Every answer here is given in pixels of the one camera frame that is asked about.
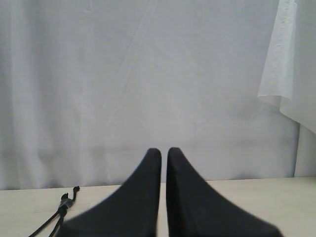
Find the light wooden surface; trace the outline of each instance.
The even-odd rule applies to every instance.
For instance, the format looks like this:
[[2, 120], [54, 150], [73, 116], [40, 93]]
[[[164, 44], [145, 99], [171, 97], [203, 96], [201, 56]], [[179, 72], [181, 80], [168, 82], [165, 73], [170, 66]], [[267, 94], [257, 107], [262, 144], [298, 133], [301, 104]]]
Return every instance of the light wooden surface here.
[[[316, 178], [210, 181], [216, 190], [245, 210], [277, 225], [285, 237], [316, 236]], [[84, 187], [67, 218], [76, 216], [119, 186]], [[0, 236], [27, 237], [55, 211], [72, 188], [0, 191]], [[39, 237], [47, 237], [51, 224]], [[167, 237], [165, 184], [161, 184], [158, 236]]]

